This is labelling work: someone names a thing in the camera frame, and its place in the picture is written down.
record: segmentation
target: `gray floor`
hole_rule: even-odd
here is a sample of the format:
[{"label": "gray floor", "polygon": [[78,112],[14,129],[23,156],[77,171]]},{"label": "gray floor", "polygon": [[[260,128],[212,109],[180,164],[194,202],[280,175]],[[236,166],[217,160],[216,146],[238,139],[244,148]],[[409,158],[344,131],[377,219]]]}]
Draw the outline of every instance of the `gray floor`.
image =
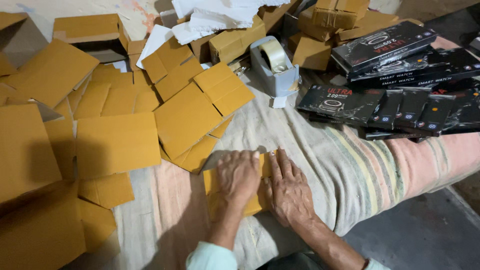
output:
[{"label": "gray floor", "polygon": [[396,269],[480,269],[480,218],[451,188],[409,199],[344,237]]}]

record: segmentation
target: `hand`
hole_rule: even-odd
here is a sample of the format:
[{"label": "hand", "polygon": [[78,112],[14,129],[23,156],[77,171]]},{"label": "hand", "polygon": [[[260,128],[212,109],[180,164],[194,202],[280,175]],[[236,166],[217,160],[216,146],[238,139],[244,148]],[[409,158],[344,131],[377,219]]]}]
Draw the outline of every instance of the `hand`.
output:
[{"label": "hand", "polygon": [[216,171],[220,194],[227,203],[241,210],[258,191],[259,156],[257,151],[233,151],[218,161]]},{"label": "hand", "polygon": [[272,177],[266,182],[266,197],[270,202],[271,212],[284,227],[305,224],[306,221],[318,219],[313,209],[312,191],[307,178],[301,170],[289,160],[285,150],[279,148],[270,152]]}]

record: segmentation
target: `packing tape roll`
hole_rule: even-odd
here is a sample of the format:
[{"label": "packing tape roll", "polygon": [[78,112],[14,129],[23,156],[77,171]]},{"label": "packing tape roll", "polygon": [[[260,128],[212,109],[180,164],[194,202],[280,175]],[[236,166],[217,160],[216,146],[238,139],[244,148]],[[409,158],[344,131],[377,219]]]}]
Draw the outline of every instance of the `packing tape roll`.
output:
[{"label": "packing tape roll", "polygon": [[264,52],[266,54],[273,74],[287,70],[286,54],[278,40],[269,40],[258,46],[258,48],[260,53]]}]

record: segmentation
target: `sleeve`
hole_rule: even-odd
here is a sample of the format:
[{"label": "sleeve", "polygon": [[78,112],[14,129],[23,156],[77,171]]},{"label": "sleeve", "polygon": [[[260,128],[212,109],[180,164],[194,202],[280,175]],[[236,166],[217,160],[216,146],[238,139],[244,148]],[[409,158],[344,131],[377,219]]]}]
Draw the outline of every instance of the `sleeve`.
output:
[{"label": "sleeve", "polygon": [[188,255],[187,270],[237,270],[233,252],[222,246],[200,241]]},{"label": "sleeve", "polygon": [[381,263],[374,259],[368,259],[367,268],[364,270],[390,270],[390,268],[383,266]]}]

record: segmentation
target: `striped blanket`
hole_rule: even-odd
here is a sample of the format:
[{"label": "striped blanket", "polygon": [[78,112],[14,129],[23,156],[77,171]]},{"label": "striped blanket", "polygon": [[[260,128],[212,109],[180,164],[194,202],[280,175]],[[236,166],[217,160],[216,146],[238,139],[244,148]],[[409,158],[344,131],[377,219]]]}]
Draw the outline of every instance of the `striped blanket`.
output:
[{"label": "striped blanket", "polygon": [[[258,90],[262,85],[252,73],[242,80],[256,98],[235,114],[205,169],[214,167],[227,150],[266,152],[282,145],[307,176],[316,213],[340,236],[405,199],[480,169],[480,134],[446,135],[420,144],[407,139],[367,142],[345,125],[307,121],[295,110],[301,93],[290,96],[286,108],[272,109],[270,97]],[[161,255],[162,266],[183,268],[209,226],[202,177],[168,162],[155,167],[153,174],[159,253],[169,254]],[[264,212],[243,219],[234,252],[241,269],[256,269],[274,257],[306,248],[290,229]]]}]

